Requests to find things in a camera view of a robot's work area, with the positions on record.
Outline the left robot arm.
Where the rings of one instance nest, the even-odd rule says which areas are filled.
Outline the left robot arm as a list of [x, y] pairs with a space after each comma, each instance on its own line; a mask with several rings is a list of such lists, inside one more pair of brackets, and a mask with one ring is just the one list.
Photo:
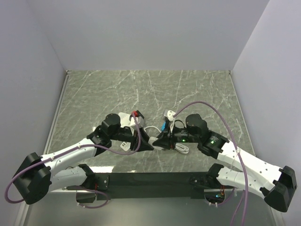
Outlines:
[[27, 204], [34, 204], [47, 193], [68, 186], [79, 186], [91, 191], [94, 172], [85, 164], [72, 168], [73, 163], [111, 151], [111, 142], [130, 144], [131, 154], [150, 151], [153, 147], [143, 129], [144, 116], [139, 111], [131, 114], [108, 114], [86, 138], [51, 154], [31, 153], [25, 157], [13, 176], [14, 185]]

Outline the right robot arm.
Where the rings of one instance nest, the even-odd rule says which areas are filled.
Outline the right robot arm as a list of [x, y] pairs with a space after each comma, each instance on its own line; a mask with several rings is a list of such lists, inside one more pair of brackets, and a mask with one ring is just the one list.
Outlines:
[[232, 141], [210, 130], [198, 113], [187, 116], [183, 128], [175, 126], [173, 114], [167, 112], [165, 127], [153, 140], [153, 146], [174, 149], [177, 143], [196, 143], [203, 154], [235, 168], [214, 164], [206, 177], [210, 187], [224, 185], [247, 189], [263, 198], [270, 207], [280, 212], [288, 211], [297, 189], [295, 171], [291, 167], [269, 164], [235, 147]]

